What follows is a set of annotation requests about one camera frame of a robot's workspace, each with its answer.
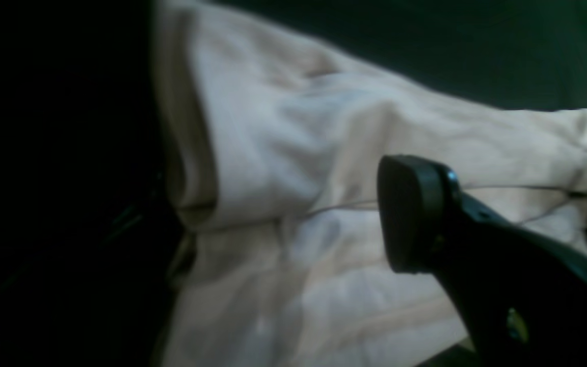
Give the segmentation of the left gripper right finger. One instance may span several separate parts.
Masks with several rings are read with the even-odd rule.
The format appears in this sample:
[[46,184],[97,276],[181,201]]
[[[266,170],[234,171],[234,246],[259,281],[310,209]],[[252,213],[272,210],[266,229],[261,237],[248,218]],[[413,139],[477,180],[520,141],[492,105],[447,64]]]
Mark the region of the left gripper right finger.
[[446,165],[383,156],[377,196],[396,273],[431,273],[485,366],[587,366],[587,257],[506,221]]

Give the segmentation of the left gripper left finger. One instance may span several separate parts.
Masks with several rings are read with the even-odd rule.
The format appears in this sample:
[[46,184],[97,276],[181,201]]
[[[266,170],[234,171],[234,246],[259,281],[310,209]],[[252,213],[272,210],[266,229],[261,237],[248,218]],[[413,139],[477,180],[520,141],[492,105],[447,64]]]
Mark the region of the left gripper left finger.
[[0,366],[156,366],[182,230],[158,173],[117,212],[0,244]]

